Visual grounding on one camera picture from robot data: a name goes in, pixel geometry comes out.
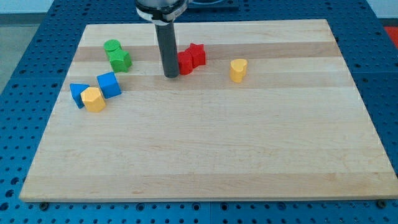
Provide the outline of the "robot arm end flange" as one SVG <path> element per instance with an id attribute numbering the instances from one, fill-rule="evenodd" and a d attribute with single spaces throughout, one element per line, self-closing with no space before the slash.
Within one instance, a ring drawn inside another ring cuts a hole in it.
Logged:
<path id="1" fill-rule="evenodd" d="M 188 8 L 189 0 L 135 0 L 138 15 L 157 25 L 166 26 L 181 16 Z"/>

